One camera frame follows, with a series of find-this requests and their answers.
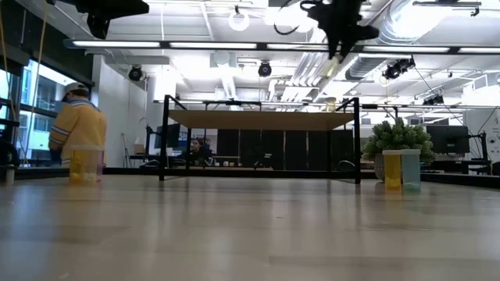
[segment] ceiling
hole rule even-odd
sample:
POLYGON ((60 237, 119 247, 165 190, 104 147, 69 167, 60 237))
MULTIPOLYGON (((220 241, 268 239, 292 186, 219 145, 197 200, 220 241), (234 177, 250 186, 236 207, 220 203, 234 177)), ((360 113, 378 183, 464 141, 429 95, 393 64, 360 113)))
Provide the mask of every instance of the ceiling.
MULTIPOLYGON (((34 14, 42 17, 45 1, 17 0, 34 14)), ((371 0, 370 5, 362 8, 363 22, 366 23, 377 12, 384 7, 388 0, 371 0)), ((472 17, 472 9, 453 9, 432 30, 426 32, 413 44, 435 44, 435 45, 499 45, 500 46, 500 3, 496 0, 483 0, 480 14, 472 17)), ((240 10, 250 15, 249 27, 244 31, 236 31, 230 28, 228 16, 234 7, 212 2, 186 2, 183 0, 169 1, 166 4, 150 4, 150 13, 142 16, 132 16, 113 20, 109 28, 109 40, 166 40, 166 41, 272 41, 272 42, 308 42, 311 41, 313 33, 318 32, 316 28, 305 33, 294 32, 290 36, 280 36, 273 25, 269 25, 276 19, 277 8, 267 7, 266 1, 254 1, 251 5, 243 4, 240 10)), ((57 8, 49 5, 48 22, 73 39, 90 39, 87 32, 86 16, 65 3, 58 2, 57 8)), ((384 20, 385 13, 374 21, 380 25, 384 20)), ((414 28, 418 23, 426 21, 426 15, 413 13, 413 25, 407 29, 414 28)), ((299 16, 289 20, 278 18, 279 28, 290 29, 290 24, 302 22, 299 16)), ((220 77, 211 73, 209 68, 209 54, 207 51, 176 51, 176 50, 123 50, 116 55, 165 55, 172 59, 180 76, 184 78, 183 83, 177 85, 177 91, 189 94, 190 98, 196 98, 194 93, 214 92, 214 89, 222 87, 220 77)), ((244 63, 244 67, 234 76, 236 88, 262 88, 267 90, 273 79, 290 80, 301 61, 306 60, 306 54, 302 52, 236 52, 238 60, 254 59, 255 63, 244 63), (273 76, 259 78, 257 68, 260 60, 268 60, 273 67, 273 76)), ((418 94, 425 93, 429 87, 438 87, 448 83, 445 94, 460 95, 464 84, 471 79, 463 79, 480 73, 481 71, 500 69, 500 58, 487 55, 462 56, 462 55, 415 55, 417 69, 426 79, 426 83, 417 71, 412 70, 400 79, 392 82, 387 87, 377 82, 377 77, 371 74, 362 83, 345 82, 346 87, 334 87, 335 93, 324 92, 323 96, 336 96, 352 94, 365 98, 366 101, 384 101, 384 97, 398 98, 400 103, 409 102, 418 94)), ((312 68, 326 67, 318 63, 311 65, 312 68)), ((154 72, 155 67, 148 68, 154 72)), ((325 84, 332 77, 323 75, 325 84)))

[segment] computer monitor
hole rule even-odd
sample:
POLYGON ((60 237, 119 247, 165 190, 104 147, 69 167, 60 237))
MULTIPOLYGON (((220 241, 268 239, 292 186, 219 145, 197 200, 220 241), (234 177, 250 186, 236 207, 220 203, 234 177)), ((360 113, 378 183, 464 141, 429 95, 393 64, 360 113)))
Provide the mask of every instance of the computer monitor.
POLYGON ((469 129, 466 126, 426 126, 434 153, 464 154, 470 152, 469 129))
MULTIPOLYGON (((179 134, 180 134, 180 124, 172 124, 169 125, 168 127, 168 135, 166 139, 166 144, 167 147, 169 148, 178 148, 179 147, 179 134)), ((160 134, 163 131, 163 128, 161 126, 158 126, 156 128, 156 132, 160 134)), ((162 147, 162 137, 161 135, 156 135, 155 139, 155 148, 161 148, 162 147)))

